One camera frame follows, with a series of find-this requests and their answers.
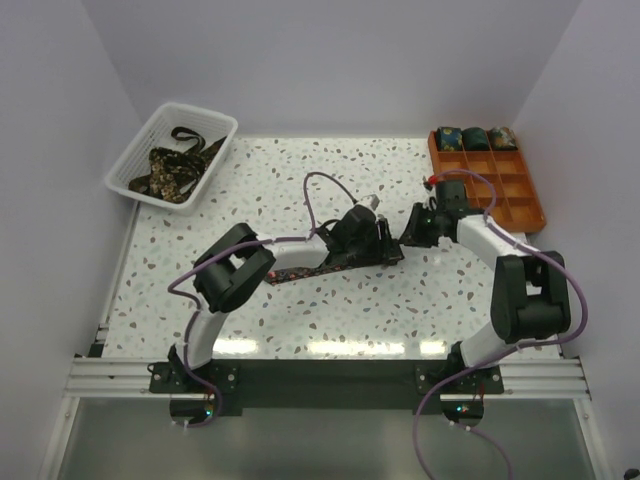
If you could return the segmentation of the navy floral paisley tie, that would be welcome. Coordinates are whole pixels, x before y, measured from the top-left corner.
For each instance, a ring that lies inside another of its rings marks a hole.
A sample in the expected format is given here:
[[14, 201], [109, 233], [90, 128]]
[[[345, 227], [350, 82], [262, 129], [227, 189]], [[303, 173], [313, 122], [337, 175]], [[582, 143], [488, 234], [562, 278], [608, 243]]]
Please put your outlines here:
[[342, 271], [354, 270], [373, 266], [395, 266], [405, 258], [399, 246], [393, 246], [380, 257], [358, 257], [338, 259], [328, 258], [318, 267], [291, 267], [269, 272], [264, 281], [269, 285], [278, 285], [296, 280], [312, 278]]

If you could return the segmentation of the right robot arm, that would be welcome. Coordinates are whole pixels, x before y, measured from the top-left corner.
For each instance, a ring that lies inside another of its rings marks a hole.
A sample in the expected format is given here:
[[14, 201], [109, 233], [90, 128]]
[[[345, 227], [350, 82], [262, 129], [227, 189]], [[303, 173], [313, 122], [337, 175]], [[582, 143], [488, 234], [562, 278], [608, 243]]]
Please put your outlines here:
[[447, 238], [474, 253], [494, 274], [488, 323], [451, 347], [439, 374], [452, 390], [466, 393], [480, 382], [480, 368], [495, 364], [500, 355], [569, 329], [567, 280], [557, 270], [564, 259], [521, 243], [489, 213], [473, 207], [463, 181], [433, 176], [425, 188], [431, 195], [412, 207], [400, 243], [431, 248]]

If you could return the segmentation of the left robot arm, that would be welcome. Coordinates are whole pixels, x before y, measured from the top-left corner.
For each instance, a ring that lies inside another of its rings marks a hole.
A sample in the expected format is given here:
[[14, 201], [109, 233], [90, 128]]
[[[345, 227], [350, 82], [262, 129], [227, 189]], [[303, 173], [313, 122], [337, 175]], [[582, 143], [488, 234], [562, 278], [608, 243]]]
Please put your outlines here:
[[210, 312], [204, 320], [189, 321], [173, 382], [185, 392], [200, 390], [207, 380], [205, 365], [230, 313], [240, 309], [263, 283], [282, 283], [341, 270], [395, 265], [403, 259], [389, 224], [376, 213], [377, 198], [355, 203], [341, 218], [311, 229], [304, 237], [267, 238], [248, 224], [234, 225], [202, 254], [188, 274], [169, 286], [191, 278]]

